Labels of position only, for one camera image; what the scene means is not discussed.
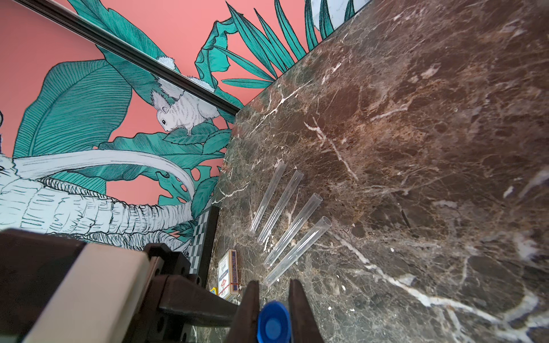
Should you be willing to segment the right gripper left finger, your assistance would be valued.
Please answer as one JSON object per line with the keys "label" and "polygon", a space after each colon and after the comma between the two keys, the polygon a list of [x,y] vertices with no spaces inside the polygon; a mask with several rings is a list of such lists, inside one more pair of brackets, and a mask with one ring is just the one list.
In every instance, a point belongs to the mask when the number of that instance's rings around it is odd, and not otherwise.
{"label": "right gripper left finger", "polygon": [[225,343],[257,343],[258,317],[260,314],[260,285],[250,281],[237,308]]}

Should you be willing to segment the clear test tube blue stopper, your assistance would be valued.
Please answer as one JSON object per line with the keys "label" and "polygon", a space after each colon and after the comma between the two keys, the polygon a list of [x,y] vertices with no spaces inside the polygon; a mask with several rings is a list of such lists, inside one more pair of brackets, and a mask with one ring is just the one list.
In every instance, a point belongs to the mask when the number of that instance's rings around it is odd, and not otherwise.
{"label": "clear test tube blue stopper", "polygon": [[288,244],[290,244],[290,242],[293,240],[296,234],[305,225],[306,221],[309,220],[313,212],[320,206],[322,201],[323,201],[322,197],[316,193],[314,193],[309,198],[309,200],[307,201],[305,206],[302,208],[300,213],[291,223],[291,225],[283,234],[283,236],[281,236],[280,240],[274,246],[271,253],[267,256],[266,260],[263,263],[265,268],[269,269],[274,265],[274,263],[277,261],[280,255],[284,252]]}
{"label": "clear test tube blue stopper", "polygon": [[285,187],[285,190],[282,193],[281,197],[279,198],[277,204],[274,206],[274,209],[270,217],[268,218],[265,226],[263,227],[260,233],[260,236],[258,237],[259,243],[264,244],[269,239],[269,236],[272,233],[273,227],[275,226],[277,220],[280,218],[284,208],[287,206],[287,203],[290,201],[290,197],[293,195],[293,193],[297,189],[303,177],[304,177],[304,174],[301,171],[296,170],[294,172],[291,180]]}
{"label": "clear test tube blue stopper", "polygon": [[279,278],[332,226],[330,219],[323,216],[315,226],[285,255],[262,282],[271,287]]}

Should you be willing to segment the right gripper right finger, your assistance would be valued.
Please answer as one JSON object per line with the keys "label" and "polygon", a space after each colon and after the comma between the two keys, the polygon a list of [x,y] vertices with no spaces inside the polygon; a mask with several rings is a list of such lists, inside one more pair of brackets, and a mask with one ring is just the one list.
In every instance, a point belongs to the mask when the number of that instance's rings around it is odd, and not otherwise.
{"label": "right gripper right finger", "polygon": [[290,306],[291,342],[324,343],[302,283],[291,279],[288,302]]}

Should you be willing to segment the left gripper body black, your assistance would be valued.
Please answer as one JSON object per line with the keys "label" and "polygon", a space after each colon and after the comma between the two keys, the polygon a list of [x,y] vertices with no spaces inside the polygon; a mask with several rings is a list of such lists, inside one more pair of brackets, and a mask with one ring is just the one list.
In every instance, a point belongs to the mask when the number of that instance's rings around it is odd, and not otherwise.
{"label": "left gripper body black", "polygon": [[168,309],[169,300],[177,300],[175,283],[200,283],[190,272],[190,260],[166,244],[150,243],[144,248],[150,261],[145,287],[125,334],[125,342],[186,342],[190,325],[181,314]]}

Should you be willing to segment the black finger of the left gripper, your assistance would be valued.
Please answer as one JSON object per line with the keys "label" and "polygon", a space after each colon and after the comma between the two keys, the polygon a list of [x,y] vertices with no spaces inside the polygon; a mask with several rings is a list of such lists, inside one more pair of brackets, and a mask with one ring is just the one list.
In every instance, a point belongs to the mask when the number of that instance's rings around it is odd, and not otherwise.
{"label": "black finger of the left gripper", "polygon": [[180,275],[169,276],[159,310],[198,327],[229,327],[238,306]]}

